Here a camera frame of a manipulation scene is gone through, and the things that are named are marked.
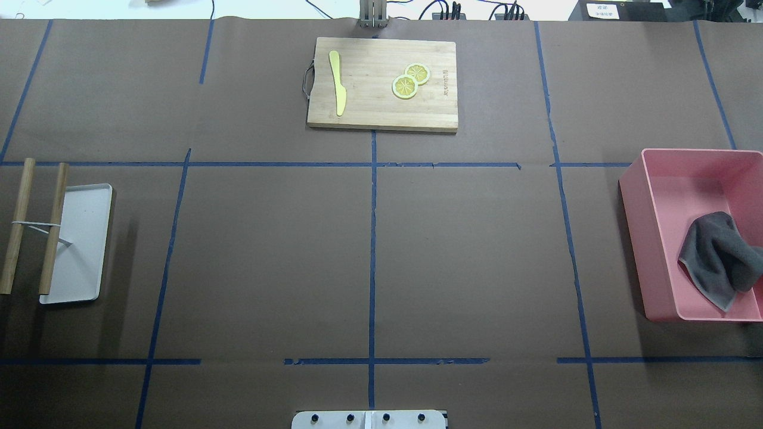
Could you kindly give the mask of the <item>outer wooden rack rod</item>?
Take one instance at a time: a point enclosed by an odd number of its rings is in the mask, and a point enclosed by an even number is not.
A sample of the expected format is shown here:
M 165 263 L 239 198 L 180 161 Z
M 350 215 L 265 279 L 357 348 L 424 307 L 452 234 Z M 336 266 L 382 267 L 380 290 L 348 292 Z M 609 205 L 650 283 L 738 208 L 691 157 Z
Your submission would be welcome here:
M 17 261 L 21 250 L 24 225 L 29 207 L 33 177 L 35 176 L 36 161 L 34 158 L 24 160 L 21 182 L 17 193 L 17 201 L 14 209 L 14 215 L 11 223 L 10 237 L 5 255 L 5 261 L 1 279 L 2 295 L 9 295 L 12 292 Z

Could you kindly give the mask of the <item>yellow plastic knife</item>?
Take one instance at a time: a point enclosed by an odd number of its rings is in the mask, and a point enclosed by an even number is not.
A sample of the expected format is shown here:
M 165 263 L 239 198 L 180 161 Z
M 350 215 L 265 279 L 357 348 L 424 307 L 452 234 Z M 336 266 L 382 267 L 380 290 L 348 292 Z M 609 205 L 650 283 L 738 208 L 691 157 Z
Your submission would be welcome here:
M 330 68 L 333 77 L 334 93 L 336 98 L 336 116 L 342 117 L 347 103 L 347 90 L 342 82 L 342 62 L 338 51 L 330 51 L 328 54 Z

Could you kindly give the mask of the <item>pink plastic bin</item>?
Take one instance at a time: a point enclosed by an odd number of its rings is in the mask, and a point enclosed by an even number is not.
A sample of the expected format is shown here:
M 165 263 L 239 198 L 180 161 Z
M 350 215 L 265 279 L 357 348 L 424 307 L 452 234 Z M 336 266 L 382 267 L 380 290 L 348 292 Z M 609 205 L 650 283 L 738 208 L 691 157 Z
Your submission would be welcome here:
M 646 317 L 654 322 L 760 322 L 761 282 L 727 312 L 680 264 L 695 219 L 726 212 L 748 244 L 762 244 L 762 157 L 757 150 L 646 148 L 619 178 Z

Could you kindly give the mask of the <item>lemon slice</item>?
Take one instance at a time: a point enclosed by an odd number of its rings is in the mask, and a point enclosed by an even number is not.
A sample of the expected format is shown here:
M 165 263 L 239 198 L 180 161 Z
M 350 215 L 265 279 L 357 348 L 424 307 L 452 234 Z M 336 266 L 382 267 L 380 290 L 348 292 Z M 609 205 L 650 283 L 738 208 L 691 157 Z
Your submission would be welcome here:
M 411 63 L 404 69 L 404 74 L 414 79 L 417 85 L 425 85 L 431 77 L 430 68 L 423 63 Z
M 411 100 L 418 93 L 419 83 L 414 77 L 403 74 L 395 77 L 390 86 L 395 97 L 400 100 Z

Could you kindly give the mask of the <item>bamboo cutting board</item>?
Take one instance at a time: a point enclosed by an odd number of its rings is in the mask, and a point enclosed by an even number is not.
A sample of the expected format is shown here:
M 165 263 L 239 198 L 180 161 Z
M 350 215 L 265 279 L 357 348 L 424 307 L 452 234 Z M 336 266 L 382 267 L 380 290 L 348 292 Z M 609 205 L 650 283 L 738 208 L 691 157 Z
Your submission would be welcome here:
M 342 117 L 336 116 L 330 51 L 341 56 L 347 90 Z M 411 63 L 427 65 L 432 75 L 414 98 L 400 100 L 393 95 L 392 82 Z M 312 64 L 314 82 L 307 113 L 312 128 L 455 134 L 460 127 L 454 42 L 320 36 Z

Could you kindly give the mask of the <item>grey cleaning cloth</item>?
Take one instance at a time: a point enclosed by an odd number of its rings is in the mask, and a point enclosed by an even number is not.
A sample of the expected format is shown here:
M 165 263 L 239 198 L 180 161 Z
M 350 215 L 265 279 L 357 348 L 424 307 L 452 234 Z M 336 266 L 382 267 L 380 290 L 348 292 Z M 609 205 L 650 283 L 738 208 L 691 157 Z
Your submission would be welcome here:
M 740 293 L 751 291 L 762 274 L 762 250 L 749 244 L 727 212 L 692 221 L 678 256 L 688 277 L 717 309 L 729 312 Z

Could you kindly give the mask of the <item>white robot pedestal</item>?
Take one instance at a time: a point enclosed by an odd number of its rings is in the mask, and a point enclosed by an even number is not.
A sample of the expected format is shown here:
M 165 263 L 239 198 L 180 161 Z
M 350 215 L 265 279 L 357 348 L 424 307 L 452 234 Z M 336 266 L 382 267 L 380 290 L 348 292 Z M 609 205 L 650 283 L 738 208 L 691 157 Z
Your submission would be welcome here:
M 448 428 L 446 412 L 435 409 L 298 412 L 291 428 Z

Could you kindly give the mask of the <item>aluminium frame post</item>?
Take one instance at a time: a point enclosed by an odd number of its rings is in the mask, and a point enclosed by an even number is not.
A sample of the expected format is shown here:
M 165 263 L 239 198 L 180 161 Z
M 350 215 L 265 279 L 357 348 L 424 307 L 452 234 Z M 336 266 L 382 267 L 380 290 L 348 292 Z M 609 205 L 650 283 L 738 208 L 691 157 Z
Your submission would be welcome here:
M 389 24 L 387 0 L 360 0 L 359 27 L 384 28 Z

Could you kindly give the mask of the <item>front lemon slice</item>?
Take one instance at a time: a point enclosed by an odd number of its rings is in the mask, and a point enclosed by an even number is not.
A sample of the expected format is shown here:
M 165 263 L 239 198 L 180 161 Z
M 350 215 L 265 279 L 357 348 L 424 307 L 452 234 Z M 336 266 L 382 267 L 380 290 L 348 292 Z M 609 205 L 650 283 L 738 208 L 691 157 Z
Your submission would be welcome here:
M 400 100 L 411 100 L 418 93 L 419 83 L 414 77 L 403 74 L 395 77 L 390 86 L 395 97 Z

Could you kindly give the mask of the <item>black box with label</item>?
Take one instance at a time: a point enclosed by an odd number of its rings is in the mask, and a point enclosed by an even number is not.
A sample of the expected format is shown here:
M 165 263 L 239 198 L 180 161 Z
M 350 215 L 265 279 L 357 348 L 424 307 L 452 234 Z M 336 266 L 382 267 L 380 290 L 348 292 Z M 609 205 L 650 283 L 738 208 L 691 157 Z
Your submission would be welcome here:
M 568 21 L 666 22 L 670 2 L 577 1 Z

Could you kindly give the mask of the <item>rear lemon slice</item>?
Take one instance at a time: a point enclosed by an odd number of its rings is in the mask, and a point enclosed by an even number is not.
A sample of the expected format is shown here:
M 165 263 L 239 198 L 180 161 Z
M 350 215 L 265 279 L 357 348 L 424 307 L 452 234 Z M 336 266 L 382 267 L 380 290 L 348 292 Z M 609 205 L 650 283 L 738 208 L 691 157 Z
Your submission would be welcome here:
M 417 85 L 425 85 L 431 77 L 430 68 L 423 63 L 411 63 L 404 69 L 404 74 L 414 79 Z

